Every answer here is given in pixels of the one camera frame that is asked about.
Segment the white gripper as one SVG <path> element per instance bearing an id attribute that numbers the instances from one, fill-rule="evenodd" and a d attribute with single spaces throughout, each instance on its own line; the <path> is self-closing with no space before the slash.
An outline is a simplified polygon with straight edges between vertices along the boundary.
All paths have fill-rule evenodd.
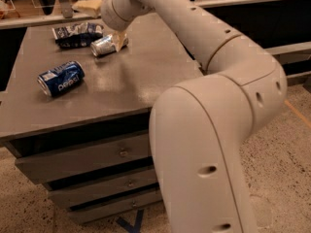
<path id="1" fill-rule="evenodd" d="M 101 15 L 103 22 L 113 33 L 113 43 L 116 52 L 119 52 L 126 38 L 124 31 L 132 21 L 146 15 L 151 8 L 137 0 L 79 0 L 72 5 L 72 9 L 90 17 Z"/>

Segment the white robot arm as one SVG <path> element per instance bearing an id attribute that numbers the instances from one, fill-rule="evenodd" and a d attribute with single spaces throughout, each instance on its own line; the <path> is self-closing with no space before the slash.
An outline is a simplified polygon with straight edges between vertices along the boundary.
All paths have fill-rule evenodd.
<path id="1" fill-rule="evenodd" d="M 279 62 L 190 0 L 81 0 L 73 8 L 120 32 L 155 11 L 204 72 L 164 91 L 150 116 L 171 232 L 258 233 L 239 150 L 284 104 Z"/>

